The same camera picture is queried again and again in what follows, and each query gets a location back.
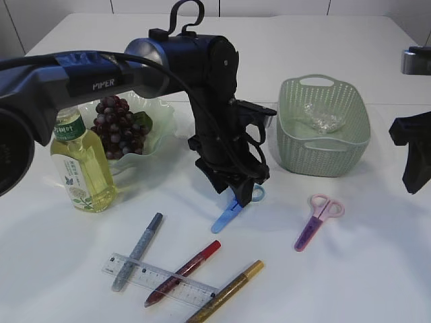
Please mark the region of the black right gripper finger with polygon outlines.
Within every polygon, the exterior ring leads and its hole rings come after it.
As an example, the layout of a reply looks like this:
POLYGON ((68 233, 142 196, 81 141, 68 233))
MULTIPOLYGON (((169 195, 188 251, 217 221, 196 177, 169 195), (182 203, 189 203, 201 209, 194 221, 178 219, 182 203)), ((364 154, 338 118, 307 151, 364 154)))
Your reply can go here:
POLYGON ((430 181, 430 144, 421 140, 408 143, 403 183, 410 194, 417 193, 430 181))

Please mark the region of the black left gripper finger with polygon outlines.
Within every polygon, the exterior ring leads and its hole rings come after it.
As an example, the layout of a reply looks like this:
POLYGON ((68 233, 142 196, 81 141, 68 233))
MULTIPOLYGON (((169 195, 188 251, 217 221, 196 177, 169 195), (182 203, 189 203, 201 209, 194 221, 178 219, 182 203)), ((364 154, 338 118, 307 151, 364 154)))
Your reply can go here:
POLYGON ((231 176, 228 179, 228 185, 241 207, 245 207, 251 202, 254 184, 254 179, 248 176, 231 176))

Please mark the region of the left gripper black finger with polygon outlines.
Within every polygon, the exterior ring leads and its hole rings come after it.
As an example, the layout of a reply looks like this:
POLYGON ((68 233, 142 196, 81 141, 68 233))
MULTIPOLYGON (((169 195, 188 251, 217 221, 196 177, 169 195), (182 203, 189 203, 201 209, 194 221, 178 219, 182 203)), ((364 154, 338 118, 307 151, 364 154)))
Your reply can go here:
POLYGON ((207 179, 211 182, 211 185, 215 191, 220 194, 227 189, 228 184, 221 178, 217 172, 212 170, 202 159, 198 159, 195 165, 205 174, 207 179))

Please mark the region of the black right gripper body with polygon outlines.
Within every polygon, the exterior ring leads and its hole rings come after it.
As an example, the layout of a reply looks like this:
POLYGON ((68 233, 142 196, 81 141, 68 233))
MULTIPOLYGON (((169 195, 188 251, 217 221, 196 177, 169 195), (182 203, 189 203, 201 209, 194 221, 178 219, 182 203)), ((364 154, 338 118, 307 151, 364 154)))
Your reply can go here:
POLYGON ((430 141, 430 112, 414 116, 398 117, 393 121, 389 134, 396 146, 410 141, 430 141))

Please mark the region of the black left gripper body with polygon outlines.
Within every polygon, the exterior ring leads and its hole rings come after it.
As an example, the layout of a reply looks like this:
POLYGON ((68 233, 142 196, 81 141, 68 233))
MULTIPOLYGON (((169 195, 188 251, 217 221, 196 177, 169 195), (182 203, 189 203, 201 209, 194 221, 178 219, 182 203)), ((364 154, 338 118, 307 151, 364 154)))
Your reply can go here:
POLYGON ((230 160, 227 164, 214 164, 209 162, 203 155, 203 150, 201 148, 201 142, 197 135, 192 136, 188 139, 189 148, 199 154, 199 159, 202 159, 212 170, 218 173, 218 175, 223 178, 228 184, 228 179, 231 176, 247 176, 245 173, 241 172, 237 166, 235 166, 230 160))

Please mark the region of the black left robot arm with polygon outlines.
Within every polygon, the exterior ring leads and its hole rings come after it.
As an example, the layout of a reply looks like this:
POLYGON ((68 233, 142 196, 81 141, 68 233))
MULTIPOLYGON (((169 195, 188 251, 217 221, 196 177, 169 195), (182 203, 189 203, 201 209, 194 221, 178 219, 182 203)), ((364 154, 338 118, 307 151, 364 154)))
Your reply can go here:
POLYGON ((240 205, 251 201, 253 186, 269 178, 265 156, 253 155, 264 137, 272 109, 234 97, 239 54, 223 36, 184 32, 133 40, 125 52, 76 50, 1 62, 1 192, 26 174, 36 143, 47 145, 59 111, 103 97, 134 91, 144 98, 186 92, 195 134, 189 147, 197 167, 216 191, 233 190, 240 205))

